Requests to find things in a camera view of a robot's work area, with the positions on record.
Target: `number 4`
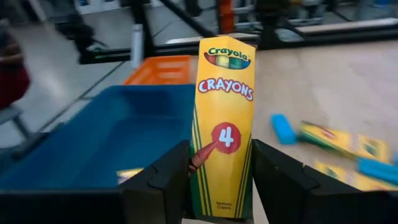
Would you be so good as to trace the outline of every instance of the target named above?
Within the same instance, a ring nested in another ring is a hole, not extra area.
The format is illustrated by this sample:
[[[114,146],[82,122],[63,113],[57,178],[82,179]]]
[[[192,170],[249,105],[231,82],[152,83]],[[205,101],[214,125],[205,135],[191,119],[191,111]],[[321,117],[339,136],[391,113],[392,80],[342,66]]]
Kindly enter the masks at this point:
[[[225,142],[226,147],[230,147],[231,143],[234,142],[234,139],[231,137],[231,127],[227,127],[226,130],[222,129],[218,140]]]

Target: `blue plastic tub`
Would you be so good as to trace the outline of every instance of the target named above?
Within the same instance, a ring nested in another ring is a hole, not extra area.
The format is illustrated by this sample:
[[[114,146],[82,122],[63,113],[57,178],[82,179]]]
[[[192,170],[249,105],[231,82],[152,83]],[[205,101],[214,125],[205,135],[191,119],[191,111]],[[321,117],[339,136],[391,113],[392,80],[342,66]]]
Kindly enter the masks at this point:
[[[114,86],[0,178],[3,190],[110,188],[190,139],[194,85]]]

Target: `wooden table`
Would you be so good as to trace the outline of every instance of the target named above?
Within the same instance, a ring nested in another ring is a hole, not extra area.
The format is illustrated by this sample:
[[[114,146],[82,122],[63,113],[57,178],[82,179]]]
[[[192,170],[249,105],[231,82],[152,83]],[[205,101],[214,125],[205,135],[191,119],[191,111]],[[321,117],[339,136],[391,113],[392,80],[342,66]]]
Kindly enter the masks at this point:
[[[398,149],[396,41],[259,51],[255,92],[253,138],[307,165],[318,159],[355,169],[354,162],[316,146],[280,145],[271,114],[285,114],[295,129],[306,120],[383,139]],[[253,204],[255,223],[267,223],[256,190]]]

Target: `crayon box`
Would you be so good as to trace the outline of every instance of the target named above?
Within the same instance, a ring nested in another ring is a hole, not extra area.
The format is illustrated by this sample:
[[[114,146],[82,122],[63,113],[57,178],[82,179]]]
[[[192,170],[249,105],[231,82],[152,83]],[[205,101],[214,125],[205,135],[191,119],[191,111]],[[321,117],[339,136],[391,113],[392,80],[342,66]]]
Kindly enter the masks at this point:
[[[351,185],[358,190],[398,190],[398,186],[392,185],[382,180],[367,177],[352,170],[343,169],[342,167],[315,161],[314,168],[317,171],[340,180],[343,183]]]
[[[351,159],[365,157],[385,163],[389,163],[391,159],[391,152],[385,141],[329,129],[306,121],[301,124],[300,139]]]
[[[189,167],[195,215],[251,216],[255,53],[231,37],[200,41]]]

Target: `orange basket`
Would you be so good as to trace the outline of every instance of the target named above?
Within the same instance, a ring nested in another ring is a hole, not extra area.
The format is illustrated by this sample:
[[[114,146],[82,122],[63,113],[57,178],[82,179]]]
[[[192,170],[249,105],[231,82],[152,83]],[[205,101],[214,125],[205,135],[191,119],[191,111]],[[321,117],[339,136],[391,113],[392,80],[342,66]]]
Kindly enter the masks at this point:
[[[145,59],[125,85],[171,85],[189,83],[190,56],[165,56]]]

